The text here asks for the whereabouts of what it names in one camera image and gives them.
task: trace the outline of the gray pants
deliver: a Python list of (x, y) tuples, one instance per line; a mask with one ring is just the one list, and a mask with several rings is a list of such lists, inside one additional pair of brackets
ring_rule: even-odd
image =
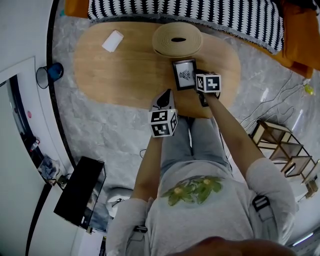
[(196, 118), (189, 127), (185, 117), (178, 117), (174, 135), (165, 137), (162, 142), (161, 177), (174, 164), (192, 160), (216, 162), (231, 170), (213, 118)]

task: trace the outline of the strap buckle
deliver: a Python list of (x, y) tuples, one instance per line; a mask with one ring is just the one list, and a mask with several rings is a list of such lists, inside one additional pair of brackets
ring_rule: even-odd
[(145, 226), (135, 226), (133, 231), (139, 233), (147, 233), (148, 229)]
[(254, 209), (258, 212), (270, 205), (269, 199), (264, 195), (257, 195), (252, 201)]

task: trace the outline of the wooden table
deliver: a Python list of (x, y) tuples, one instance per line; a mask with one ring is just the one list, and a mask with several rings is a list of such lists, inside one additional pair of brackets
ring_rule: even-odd
[[(172, 61), (156, 54), (152, 36), (161, 26), (145, 22), (107, 22), (90, 27), (78, 41), (74, 54), (77, 85), (90, 99), (101, 103), (149, 109), (152, 99), (171, 88), (180, 115), (208, 118), (194, 90), (177, 91)], [(102, 48), (112, 31), (124, 35), (115, 52)], [(202, 33), (203, 46), (188, 59), (196, 59), (198, 69), (214, 71), (222, 77), (220, 101), (232, 105), (240, 82), (237, 53), (223, 40)]]

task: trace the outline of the wrist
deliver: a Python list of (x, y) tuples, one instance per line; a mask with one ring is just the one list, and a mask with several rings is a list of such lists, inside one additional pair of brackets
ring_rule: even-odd
[(150, 137), (150, 141), (153, 141), (154, 143), (162, 144), (163, 137)]
[(213, 101), (213, 100), (217, 100), (218, 101), (218, 98), (217, 98), (217, 95), (212, 92), (212, 93), (204, 93), (203, 94), (206, 101)]

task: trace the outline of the floral print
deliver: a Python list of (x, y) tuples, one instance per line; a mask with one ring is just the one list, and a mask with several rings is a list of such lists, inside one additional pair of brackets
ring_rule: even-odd
[(161, 197), (168, 198), (170, 206), (176, 205), (179, 201), (199, 205), (203, 204), (211, 192), (218, 193), (222, 188), (221, 179), (212, 176), (195, 176), (180, 181), (175, 187), (169, 189)]

